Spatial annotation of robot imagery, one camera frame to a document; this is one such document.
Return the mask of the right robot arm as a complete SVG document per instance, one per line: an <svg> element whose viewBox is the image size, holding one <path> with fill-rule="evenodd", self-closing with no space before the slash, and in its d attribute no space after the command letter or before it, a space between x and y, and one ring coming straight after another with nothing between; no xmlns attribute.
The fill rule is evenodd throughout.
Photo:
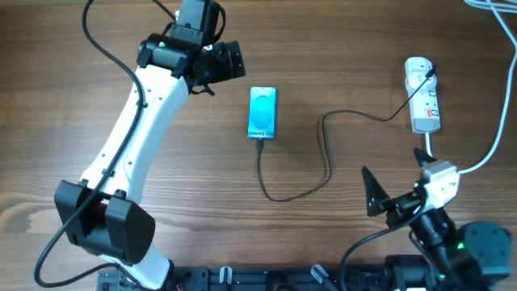
<svg viewBox="0 0 517 291"><path fill-rule="evenodd" d="M455 227L445 206L458 193L460 173L453 163L416 148L421 167L411 192L390 198L373 173L361 170L367 214L386 214L389 231L409 226L422 253L430 259L442 285L458 289L488 289L511 274L511 234L491 221Z"/></svg>

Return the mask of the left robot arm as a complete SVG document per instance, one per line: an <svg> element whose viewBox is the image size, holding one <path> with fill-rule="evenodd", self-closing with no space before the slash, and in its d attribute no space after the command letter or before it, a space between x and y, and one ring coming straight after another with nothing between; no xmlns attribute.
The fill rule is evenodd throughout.
<svg viewBox="0 0 517 291"><path fill-rule="evenodd" d="M187 97L245 75L239 44L224 43L225 10L184 1L161 33L139 46L128 101L107 142L77 183L59 184L60 235L104 259L140 290L172 290L174 264L153 245L156 223L141 208L149 167Z"/></svg>

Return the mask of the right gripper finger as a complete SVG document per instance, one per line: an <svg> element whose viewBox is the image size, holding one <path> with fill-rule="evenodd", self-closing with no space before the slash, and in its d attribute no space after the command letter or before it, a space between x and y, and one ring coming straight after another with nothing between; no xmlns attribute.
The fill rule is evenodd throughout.
<svg viewBox="0 0 517 291"><path fill-rule="evenodd" d="M375 217L386 212L391 205L388 194L367 167L363 167L361 173L366 193L367 215Z"/></svg>
<svg viewBox="0 0 517 291"><path fill-rule="evenodd" d="M414 148L414 156L420 167L424 167L429 163L437 161L436 158L431 157L425 150L422 150L418 147Z"/></svg>

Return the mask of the Galaxy S25 smartphone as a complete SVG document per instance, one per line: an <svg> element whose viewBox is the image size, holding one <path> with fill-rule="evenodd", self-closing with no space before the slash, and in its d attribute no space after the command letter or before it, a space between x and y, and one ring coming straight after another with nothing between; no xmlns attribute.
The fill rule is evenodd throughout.
<svg viewBox="0 0 517 291"><path fill-rule="evenodd" d="M274 139L277 90L271 86L250 88L247 136L251 139Z"/></svg>

